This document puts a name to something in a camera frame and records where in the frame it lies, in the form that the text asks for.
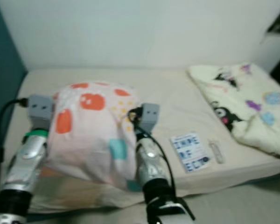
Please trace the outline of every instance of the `card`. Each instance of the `card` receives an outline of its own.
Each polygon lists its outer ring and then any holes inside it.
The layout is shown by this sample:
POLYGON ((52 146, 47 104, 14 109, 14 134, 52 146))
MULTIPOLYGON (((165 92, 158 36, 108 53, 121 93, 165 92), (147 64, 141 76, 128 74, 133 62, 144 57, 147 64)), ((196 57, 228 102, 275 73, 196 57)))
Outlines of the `card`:
POLYGON ((210 157, 196 133, 170 138, 173 147, 187 172, 205 168, 210 163, 210 157))

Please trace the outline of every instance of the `beige bed sheet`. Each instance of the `beige bed sheet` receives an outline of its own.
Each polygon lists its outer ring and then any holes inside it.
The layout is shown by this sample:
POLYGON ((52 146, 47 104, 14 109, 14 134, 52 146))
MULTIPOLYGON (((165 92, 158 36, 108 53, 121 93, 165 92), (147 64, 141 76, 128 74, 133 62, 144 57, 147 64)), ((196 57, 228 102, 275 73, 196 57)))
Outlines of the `beige bed sheet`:
MULTIPOLYGON (((143 102, 161 105, 154 136, 163 146, 174 172, 179 196, 213 192, 248 180, 280 173, 280 160, 257 149, 238 144, 215 116, 198 88, 184 70, 66 69, 34 70, 25 78, 19 97, 38 93, 52 95, 58 88, 85 80, 125 83, 137 89, 143 102), (169 138, 198 133, 211 162, 207 168, 187 173, 169 138), (209 149, 215 140, 225 163, 218 164, 209 149)), ((8 162, 29 130, 27 112, 16 107, 7 134, 8 162)), ((43 176, 37 185, 30 212, 51 213, 100 206, 127 207, 143 201, 142 193, 124 192, 115 187, 85 182, 66 176, 43 176)))

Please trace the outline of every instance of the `gray floor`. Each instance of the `gray floor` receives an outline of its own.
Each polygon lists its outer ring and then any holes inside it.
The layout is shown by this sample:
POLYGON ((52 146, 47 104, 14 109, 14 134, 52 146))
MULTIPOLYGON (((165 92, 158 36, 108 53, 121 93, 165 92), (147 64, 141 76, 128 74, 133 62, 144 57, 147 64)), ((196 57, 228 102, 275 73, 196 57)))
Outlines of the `gray floor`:
MULTIPOLYGON (((280 224, 280 178, 186 199, 195 224, 280 224)), ((145 206, 87 212, 34 224, 145 224, 145 206)))

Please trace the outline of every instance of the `cream blanket with cartoon print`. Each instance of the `cream blanket with cartoon print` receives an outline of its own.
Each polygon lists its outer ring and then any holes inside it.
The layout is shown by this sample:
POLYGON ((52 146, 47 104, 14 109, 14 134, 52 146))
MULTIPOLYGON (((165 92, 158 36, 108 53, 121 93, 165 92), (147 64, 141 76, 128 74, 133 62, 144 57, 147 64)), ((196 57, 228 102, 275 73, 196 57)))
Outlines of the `cream blanket with cartoon print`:
POLYGON ((280 86, 254 64, 191 66, 189 75, 245 145, 280 157, 280 86))

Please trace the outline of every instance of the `white pillow with orange spots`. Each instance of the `white pillow with orange spots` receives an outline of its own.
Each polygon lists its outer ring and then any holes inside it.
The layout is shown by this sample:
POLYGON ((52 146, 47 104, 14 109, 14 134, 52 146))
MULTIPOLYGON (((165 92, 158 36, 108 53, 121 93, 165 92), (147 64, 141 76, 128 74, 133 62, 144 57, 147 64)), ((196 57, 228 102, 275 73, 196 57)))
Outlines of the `white pillow with orange spots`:
POLYGON ((135 90, 85 82, 64 87, 54 100, 47 166, 84 180, 133 187, 136 138, 126 114, 139 105, 135 90))

